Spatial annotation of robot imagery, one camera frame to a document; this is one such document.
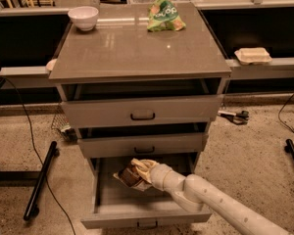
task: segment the power cord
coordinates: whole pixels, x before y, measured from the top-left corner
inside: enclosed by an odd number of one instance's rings
[[[5,81],[8,81],[8,82],[12,85],[12,87],[16,90],[16,92],[17,92],[17,94],[18,94],[18,97],[19,97],[20,103],[21,103],[21,105],[22,105],[22,107],[23,107],[23,109],[24,109],[24,112],[25,112],[25,114],[26,114],[26,117],[27,117],[27,119],[28,119],[29,130],[30,130],[30,137],[31,137],[31,144],[32,144],[33,150],[34,150],[35,154],[37,155],[37,157],[39,158],[41,164],[43,165],[43,161],[41,160],[41,158],[40,158],[40,156],[39,156],[39,154],[38,154],[38,152],[37,152],[36,146],[35,146],[34,135],[33,135],[33,130],[32,130],[31,120],[30,120],[29,114],[28,114],[28,112],[27,112],[27,109],[26,109],[26,107],[25,107],[25,104],[23,103],[23,100],[22,100],[21,94],[20,94],[18,88],[15,86],[15,84],[14,84],[11,80],[9,80],[9,79],[6,78],[6,77],[2,77],[2,76],[0,76],[0,78],[4,79]],[[61,204],[60,204],[59,201],[57,200],[56,196],[54,195],[53,191],[51,190],[51,187],[50,187],[49,182],[48,182],[47,175],[46,175],[46,177],[45,177],[45,180],[46,180],[46,183],[47,183],[48,189],[49,189],[49,191],[50,191],[50,193],[51,193],[53,199],[55,200],[55,202],[58,204],[59,208],[62,210],[62,212],[63,212],[63,213],[65,214],[65,216],[67,217],[67,219],[68,219],[68,221],[69,221],[69,223],[70,223],[70,226],[71,226],[71,228],[72,228],[73,234],[75,235],[75,230],[74,230],[74,227],[73,227],[72,221],[71,221],[71,219],[70,219],[68,213],[67,213],[67,212],[64,210],[64,208],[61,206]]]
[[[283,107],[280,109],[280,111],[278,112],[278,119],[280,120],[280,122],[282,123],[282,125],[284,127],[286,127],[287,129],[289,129],[291,132],[294,133],[294,128],[288,124],[286,124],[282,119],[281,119],[281,113],[284,109],[284,107],[291,101],[291,99],[294,97],[294,93],[288,98],[288,100],[286,100],[286,102],[284,103]]]

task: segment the green chip bag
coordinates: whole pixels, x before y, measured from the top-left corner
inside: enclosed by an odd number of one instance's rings
[[[182,21],[170,0],[156,0],[149,8],[148,30],[181,30],[185,27],[185,22]]]

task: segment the cabinet top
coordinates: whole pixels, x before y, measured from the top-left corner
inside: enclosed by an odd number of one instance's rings
[[[100,8],[94,29],[74,25],[50,79],[56,83],[224,77],[230,75],[221,51],[197,9],[175,4],[186,28],[149,32],[148,6]]]

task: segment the gray cabinet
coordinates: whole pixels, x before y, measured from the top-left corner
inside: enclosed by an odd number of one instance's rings
[[[87,228],[205,222],[156,189],[126,188],[113,173],[150,158],[187,174],[205,149],[230,68],[190,4],[187,29],[148,32],[145,5],[101,8],[96,28],[70,29],[50,75],[94,174]]]

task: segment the floor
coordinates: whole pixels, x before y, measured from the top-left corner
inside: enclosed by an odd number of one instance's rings
[[[291,94],[268,96],[227,96],[226,110],[248,111],[246,125],[234,125],[217,117],[205,151],[195,172],[237,201],[262,214],[294,234],[294,162],[284,152],[285,140],[294,134],[278,119]],[[60,156],[48,173],[49,185],[68,213],[77,235],[114,234],[239,234],[218,214],[207,223],[158,227],[86,230],[80,220],[90,214],[93,176],[78,146],[65,142],[53,121],[57,105],[26,105],[32,123],[34,145],[45,157],[51,141],[57,141]],[[283,109],[281,119],[294,128],[294,98]],[[38,170],[28,119],[21,106],[0,107],[0,170]],[[0,187],[0,229],[2,234],[73,234],[68,219],[47,187],[38,202],[40,213],[23,221],[32,187]]]

